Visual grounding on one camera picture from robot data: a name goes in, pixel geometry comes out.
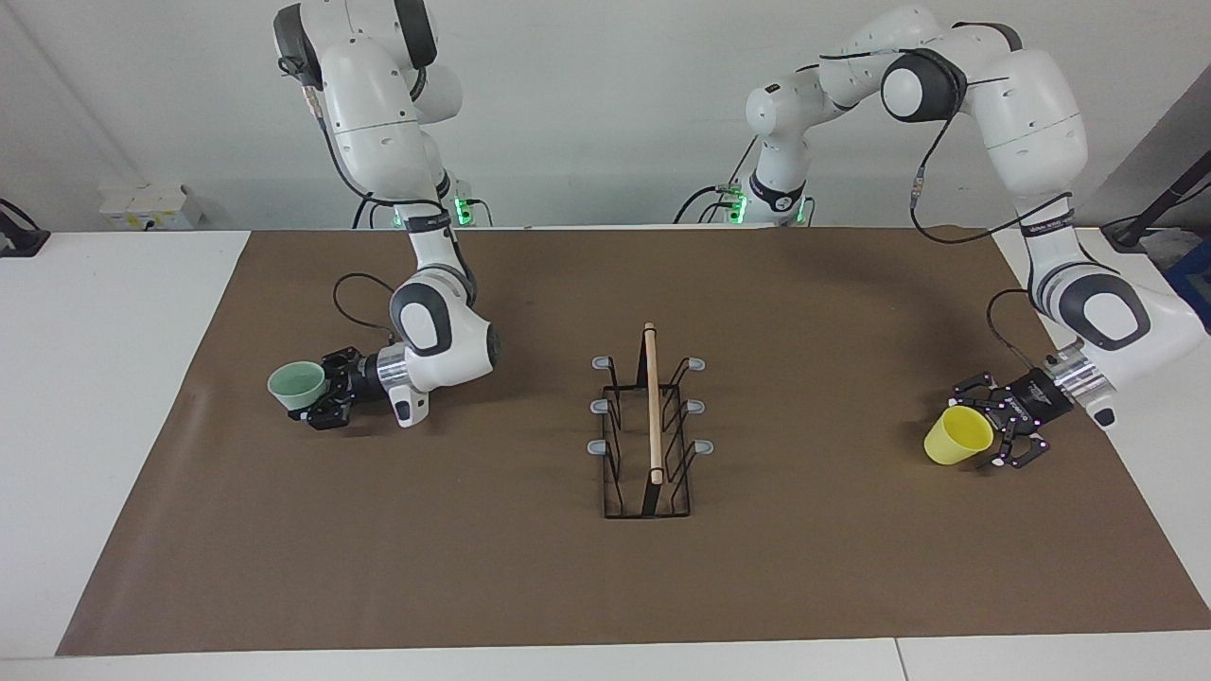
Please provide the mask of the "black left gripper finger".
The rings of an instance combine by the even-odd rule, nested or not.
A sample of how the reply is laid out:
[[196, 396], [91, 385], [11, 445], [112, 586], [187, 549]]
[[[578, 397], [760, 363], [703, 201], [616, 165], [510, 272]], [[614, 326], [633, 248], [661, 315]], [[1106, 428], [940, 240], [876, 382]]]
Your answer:
[[969, 410], [1008, 410], [1012, 404], [1012, 393], [1008, 387], [995, 383], [993, 374], [969, 376], [953, 387], [952, 406]]
[[1039, 435], [1041, 420], [1010, 417], [1008, 420], [991, 418], [994, 443], [991, 452], [980, 456], [980, 469], [1020, 469], [1038, 460], [1050, 450], [1046, 439]]

